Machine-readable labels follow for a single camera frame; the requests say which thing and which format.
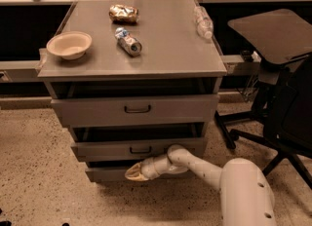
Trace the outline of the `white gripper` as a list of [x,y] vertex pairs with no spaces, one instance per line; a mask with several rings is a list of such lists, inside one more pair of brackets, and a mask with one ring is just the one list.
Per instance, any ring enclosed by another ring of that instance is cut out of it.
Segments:
[[167,155],[161,155],[134,164],[126,171],[125,176],[131,181],[143,182],[156,179],[163,174],[181,174],[187,171],[188,168],[173,164]]

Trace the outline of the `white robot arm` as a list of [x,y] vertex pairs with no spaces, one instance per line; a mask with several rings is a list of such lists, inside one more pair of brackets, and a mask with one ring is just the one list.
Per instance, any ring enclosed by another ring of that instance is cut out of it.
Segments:
[[273,191],[259,167],[243,158],[232,159],[220,168],[175,144],[164,155],[134,164],[125,177],[147,181],[188,170],[219,193],[222,226],[277,226]]

